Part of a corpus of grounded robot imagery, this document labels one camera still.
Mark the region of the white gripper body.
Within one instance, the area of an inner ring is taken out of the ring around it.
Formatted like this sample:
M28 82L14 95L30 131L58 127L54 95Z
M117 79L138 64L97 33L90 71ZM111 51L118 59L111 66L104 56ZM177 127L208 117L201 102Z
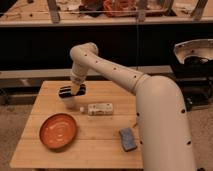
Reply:
M74 84L82 84L87 76L88 68L78 63L74 63L71 69L71 81Z

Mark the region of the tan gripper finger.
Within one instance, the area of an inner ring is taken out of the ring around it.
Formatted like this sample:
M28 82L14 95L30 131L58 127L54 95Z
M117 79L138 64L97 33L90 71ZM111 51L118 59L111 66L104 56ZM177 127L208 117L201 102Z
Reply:
M80 86L75 84L75 83L73 83L71 85L71 94L72 95L76 95L78 93L79 89L80 89Z

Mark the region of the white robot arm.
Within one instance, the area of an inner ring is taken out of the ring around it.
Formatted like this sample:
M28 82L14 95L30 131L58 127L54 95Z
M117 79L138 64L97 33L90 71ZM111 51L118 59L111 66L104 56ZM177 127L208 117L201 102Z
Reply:
M172 79L100 58L94 43L72 47L70 57L74 86L92 69L136 96L144 171L197 171L183 94Z

